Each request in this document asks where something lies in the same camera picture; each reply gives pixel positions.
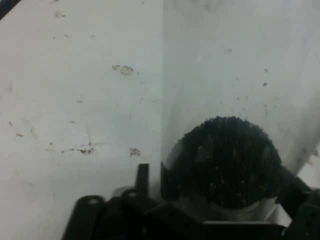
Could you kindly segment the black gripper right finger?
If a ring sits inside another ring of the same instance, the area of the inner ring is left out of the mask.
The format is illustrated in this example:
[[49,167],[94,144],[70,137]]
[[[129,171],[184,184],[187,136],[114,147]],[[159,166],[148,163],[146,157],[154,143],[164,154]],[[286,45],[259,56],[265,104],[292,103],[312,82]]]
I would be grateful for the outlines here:
[[282,184],[276,198],[291,218],[281,234],[283,240],[318,240],[320,238],[320,190],[308,186],[287,168],[282,168]]

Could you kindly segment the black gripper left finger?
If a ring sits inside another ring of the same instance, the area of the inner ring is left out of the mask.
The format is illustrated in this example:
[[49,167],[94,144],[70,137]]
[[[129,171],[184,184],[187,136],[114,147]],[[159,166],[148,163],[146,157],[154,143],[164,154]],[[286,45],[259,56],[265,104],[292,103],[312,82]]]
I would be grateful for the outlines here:
[[110,200],[98,195],[75,203],[64,240],[201,240],[201,224],[171,203],[149,196],[149,164],[137,167],[135,185]]

